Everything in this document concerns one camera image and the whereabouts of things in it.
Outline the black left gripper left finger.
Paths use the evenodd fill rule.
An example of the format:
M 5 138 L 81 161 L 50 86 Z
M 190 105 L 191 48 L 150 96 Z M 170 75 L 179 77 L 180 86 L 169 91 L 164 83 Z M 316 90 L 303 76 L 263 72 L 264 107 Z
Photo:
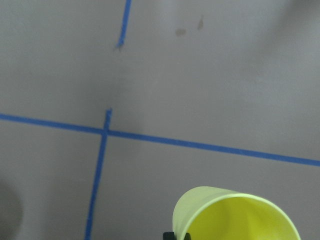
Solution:
M 173 231 L 164 232 L 162 234 L 163 240 L 175 240 L 175 233 Z

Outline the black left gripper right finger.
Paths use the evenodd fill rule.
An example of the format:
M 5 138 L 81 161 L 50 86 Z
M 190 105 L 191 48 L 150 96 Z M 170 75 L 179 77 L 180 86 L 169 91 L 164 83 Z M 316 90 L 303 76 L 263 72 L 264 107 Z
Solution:
M 191 240 L 191 235 L 188 232 L 185 234 L 184 240 Z

